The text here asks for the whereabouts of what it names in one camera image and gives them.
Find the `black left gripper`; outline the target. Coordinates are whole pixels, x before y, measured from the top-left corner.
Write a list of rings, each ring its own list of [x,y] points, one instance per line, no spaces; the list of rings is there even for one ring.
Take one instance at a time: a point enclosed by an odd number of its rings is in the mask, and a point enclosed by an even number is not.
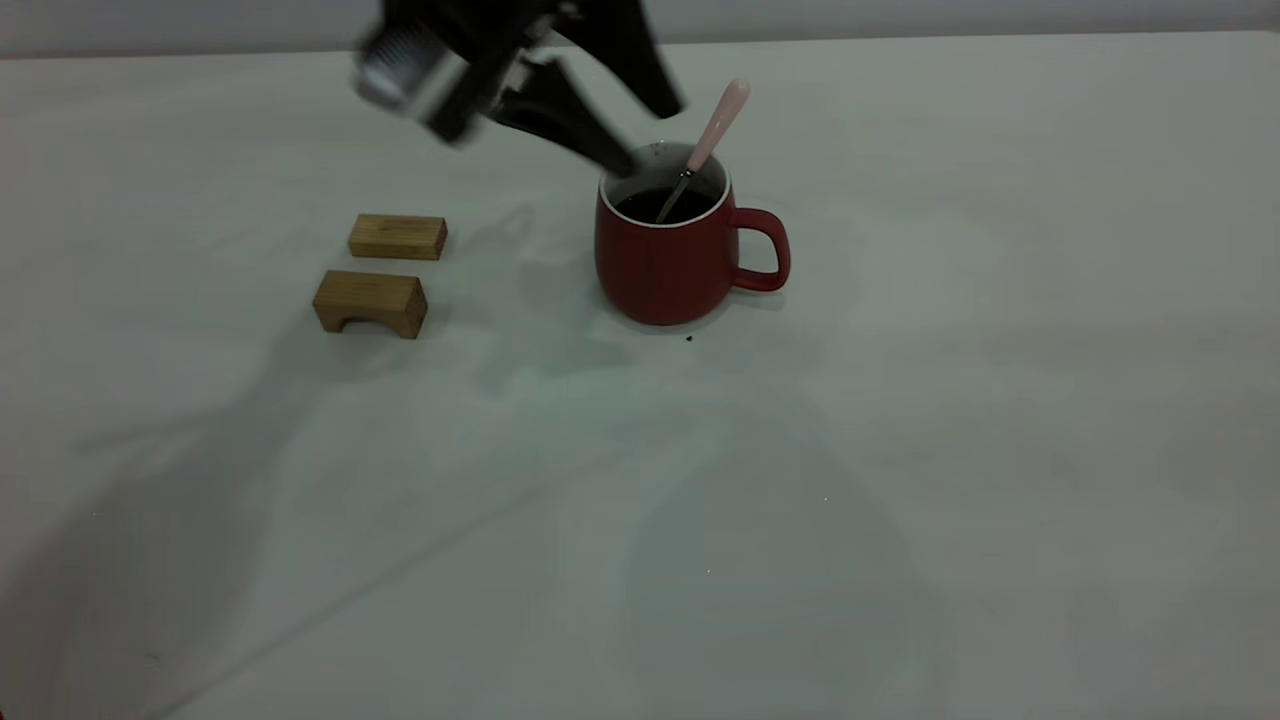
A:
[[[684,110],[640,1],[385,1],[383,109],[444,143],[480,118],[524,132],[614,177],[637,170],[558,59],[529,60],[550,29],[607,68],[654,117]]]

